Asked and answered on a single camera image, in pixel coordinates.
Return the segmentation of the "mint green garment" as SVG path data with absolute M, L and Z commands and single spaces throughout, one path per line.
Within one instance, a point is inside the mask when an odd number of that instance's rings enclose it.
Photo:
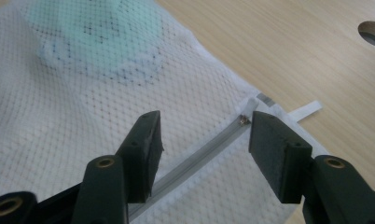
M 58 71 L 144 85 L 161 68 L 162 18 L 152 0 L 31 0 L 23 15 L 37 55 Z

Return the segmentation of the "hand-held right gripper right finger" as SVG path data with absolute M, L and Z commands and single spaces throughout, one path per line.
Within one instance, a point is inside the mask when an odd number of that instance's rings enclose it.
M 255 111 L 249 153 L 280 203 L 302 204 L 306 224 L 375 224 L 375 191 L 346 160 L 313 147 L 273 115 Z

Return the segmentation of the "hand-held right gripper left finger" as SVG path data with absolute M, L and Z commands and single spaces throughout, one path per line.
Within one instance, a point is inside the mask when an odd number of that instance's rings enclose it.
M 116 154 L 88 163 L 71 224 L 129 224 L 129 205 L 151 195 L 162 151 L 160 112 L 145 113 Z

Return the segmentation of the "white mesh laundry bag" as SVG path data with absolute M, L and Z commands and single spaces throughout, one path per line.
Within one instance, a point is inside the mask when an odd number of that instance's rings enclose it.
M 285 224 L 293 206 L 277 200 L 249 154 L 247 120 L 259 110 L 297 128 L 306 108 L 284 112 L 154 0 L 162 18 L 154 82 L 58 71 L 37 55 L 39 38 L 23 15 L 30 1 L 0 8 L 0 195 L 29 190 L 43 200 L 75 185 L 89 161 L 114 153 L 140 115 L 158 110 L 158 177 L 202 148 L 216 155 L 132 224 Z

